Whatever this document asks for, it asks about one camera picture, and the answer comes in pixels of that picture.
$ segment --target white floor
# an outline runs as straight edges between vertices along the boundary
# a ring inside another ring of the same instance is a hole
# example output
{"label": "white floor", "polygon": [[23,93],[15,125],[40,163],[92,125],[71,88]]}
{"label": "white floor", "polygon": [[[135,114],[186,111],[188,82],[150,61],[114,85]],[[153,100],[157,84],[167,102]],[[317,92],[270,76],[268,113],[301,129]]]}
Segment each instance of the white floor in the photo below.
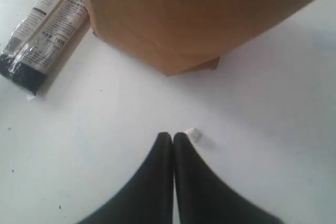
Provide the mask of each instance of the white floor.
{"label": "white floor", "polygon": [[[0,49],[36,1],[0,0]],[[285,223],[335,224],[335,123],[335,0],[216,71],[172,78],[89,30],[32,101],[0,78],[0,223],[76,223],[127,182],[158,132],[198,127],[196,148],[243,196]]]}

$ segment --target small white object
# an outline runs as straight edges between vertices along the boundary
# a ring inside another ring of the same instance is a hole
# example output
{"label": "small white object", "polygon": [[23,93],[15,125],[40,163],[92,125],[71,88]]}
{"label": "small white object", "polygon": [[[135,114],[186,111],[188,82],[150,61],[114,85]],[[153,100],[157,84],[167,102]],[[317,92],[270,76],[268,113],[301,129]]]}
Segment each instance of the small white object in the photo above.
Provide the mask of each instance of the small white object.
{"label": "small white object", "polygon": [[203,136],[202,132],[198,128],[191,128],[184,132],[190,139],[190,141],[197,143]]}

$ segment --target plastic package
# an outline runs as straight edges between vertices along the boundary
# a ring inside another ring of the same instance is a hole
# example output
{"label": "plastic package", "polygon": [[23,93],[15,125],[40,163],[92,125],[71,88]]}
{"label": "plastic package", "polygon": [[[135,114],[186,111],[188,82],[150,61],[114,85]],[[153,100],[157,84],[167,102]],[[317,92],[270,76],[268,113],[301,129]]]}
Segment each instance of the plastic package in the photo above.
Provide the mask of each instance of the plastic package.
{"label": "plastic package", "polygon": [[0,55],[0,74],[36,95],[76,30],[88,22],[83,0],[40,0]]}

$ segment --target brown cardboard box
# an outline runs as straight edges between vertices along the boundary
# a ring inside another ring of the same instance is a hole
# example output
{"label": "brown cardboard box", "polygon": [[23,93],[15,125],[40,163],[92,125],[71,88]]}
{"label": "brown cardboard box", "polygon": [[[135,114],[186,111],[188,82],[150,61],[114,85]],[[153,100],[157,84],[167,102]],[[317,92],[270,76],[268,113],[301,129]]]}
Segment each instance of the brown cardboard box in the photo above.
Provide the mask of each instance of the brown cardboard box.
{"label": "brown cardboard box", "polygon": [[224,53],[313,0],[85,0],[97,36],[166,75],[215,68]]}

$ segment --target white surface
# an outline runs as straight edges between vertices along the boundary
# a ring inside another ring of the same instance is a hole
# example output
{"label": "white surface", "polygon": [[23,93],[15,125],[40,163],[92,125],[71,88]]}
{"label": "white surface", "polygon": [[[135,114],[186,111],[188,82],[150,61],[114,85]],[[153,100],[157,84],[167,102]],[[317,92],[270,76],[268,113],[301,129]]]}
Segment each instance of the white surface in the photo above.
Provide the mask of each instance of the white surface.
{"label": "white surface", "polygon": [[[1,49],[36,1],[0,0]],[[197,127],[198,151],[243,196],[286,223],[335,224],[335,12],[318,0],[216,71],[166,78],[89,31],[41,97],[0,78],[0,223],[76,223],[159,131]]]}

